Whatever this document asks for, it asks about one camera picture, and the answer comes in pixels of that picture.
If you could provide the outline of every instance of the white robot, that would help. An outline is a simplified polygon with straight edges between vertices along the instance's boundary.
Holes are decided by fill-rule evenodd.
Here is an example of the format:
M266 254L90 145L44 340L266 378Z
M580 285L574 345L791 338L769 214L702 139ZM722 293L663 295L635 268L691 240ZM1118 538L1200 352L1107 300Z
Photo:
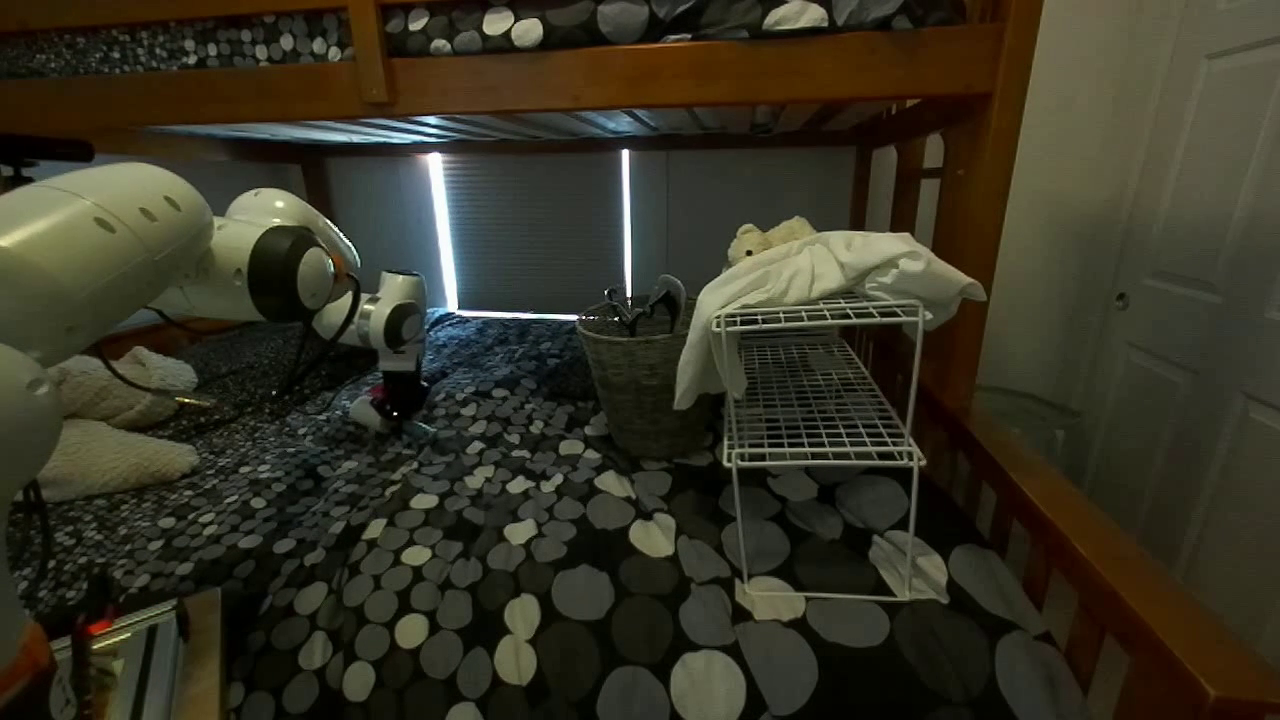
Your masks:
M56 449L50 369L139 308L217 319L314 319L319 338L377 349L384 390L359 426L421 409L421 282L384 274L352 290L352 240L293 192L262 190L211 216L151 164L103 164L0 198L0 715L50 663L15 602L3 527L12 495Z

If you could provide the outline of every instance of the storage basket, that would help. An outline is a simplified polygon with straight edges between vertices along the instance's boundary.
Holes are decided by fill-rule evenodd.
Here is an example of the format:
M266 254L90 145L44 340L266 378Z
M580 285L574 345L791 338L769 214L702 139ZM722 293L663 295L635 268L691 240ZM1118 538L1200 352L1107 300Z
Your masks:
M627 338L610 303L578 319L610 432L633 457L688 457L708 439L705 405L674 413L685 328L688 324L674 328L669 317L658 313Z

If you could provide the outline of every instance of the upper bunk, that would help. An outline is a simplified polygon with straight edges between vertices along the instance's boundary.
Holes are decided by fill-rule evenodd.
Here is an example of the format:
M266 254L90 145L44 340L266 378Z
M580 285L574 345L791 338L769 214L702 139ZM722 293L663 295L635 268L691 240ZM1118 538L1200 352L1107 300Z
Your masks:
M1031 37L1038 0L0 0L0 133L103 150L139 133L397 150L875 139L889 121L944 126L1019 90Z

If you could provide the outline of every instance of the wooden bed frame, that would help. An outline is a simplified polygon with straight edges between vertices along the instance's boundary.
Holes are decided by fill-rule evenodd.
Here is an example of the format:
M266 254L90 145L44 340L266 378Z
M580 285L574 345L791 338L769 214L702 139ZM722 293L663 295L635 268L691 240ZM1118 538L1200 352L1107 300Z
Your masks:
M841 33L769 44L627 44L504 57L384 54L381 10L404 0L0 0L0 41L156 22L262 12L346 12L346 63L0 82L0 133L83 137L114 154L161 155L179 139L151 126L442 117L463 129L521 129L530 117L580 129L574 114L805 110L802 129L844 104L875 104L856 145L854 223L869 221L873 154L897 150L893 223L918 228L919 180L941 180L936 254L993 285L1042 0L967 0L967 24L926 33ZM1280 715L1280 682L1228 637L1076 484L967 413L986 308L930 340L919 444L933 479L1004 547L1044 609L1097 715Z

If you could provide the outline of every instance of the bunk bed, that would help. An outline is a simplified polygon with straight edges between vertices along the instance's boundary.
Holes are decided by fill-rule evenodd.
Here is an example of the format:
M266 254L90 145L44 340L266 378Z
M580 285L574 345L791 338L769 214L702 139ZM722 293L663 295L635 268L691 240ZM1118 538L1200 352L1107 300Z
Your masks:
M897 154L893 228L918 223L941 180L936 254L993 285L1042 0L967 0L941 27L495 50L418 57L394 33L404 0L0 0L0 44L78 33L342 22L342 54L210 69L7 69L0 133L78 137L103 154L317 155L352 137L410 150L574 145L856 145L854 223L869 221L873 154ZM926 352L918 438L930 479L1010 557L1102 715L1277 715L1277 676L1233 641L1094 500L967 409L986 308L963 308Z

